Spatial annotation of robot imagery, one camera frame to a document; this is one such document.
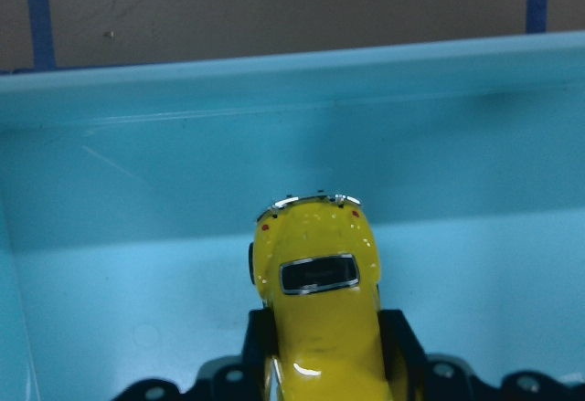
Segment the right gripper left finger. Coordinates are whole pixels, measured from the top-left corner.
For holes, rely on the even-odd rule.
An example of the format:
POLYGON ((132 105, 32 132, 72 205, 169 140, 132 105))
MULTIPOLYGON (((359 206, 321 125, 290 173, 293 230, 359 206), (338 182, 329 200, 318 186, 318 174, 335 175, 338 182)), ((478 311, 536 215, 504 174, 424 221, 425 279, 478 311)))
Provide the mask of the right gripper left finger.
POLYGON ((271 309, 250 311, 241 353, 243 363, 251 368, 260 389, 261 400, 269 400, 272 360, 279 354, 276 323, 271 309))

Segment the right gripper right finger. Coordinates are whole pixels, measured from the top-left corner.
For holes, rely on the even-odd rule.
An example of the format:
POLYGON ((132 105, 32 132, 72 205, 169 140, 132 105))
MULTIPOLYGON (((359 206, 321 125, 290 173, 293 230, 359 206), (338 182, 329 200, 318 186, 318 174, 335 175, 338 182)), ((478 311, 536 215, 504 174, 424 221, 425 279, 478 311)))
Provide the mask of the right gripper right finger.
POLYGON ((400 310, 378 313, 385 377, 393 400, 423 400, 428 362, 418 338, 400 310))

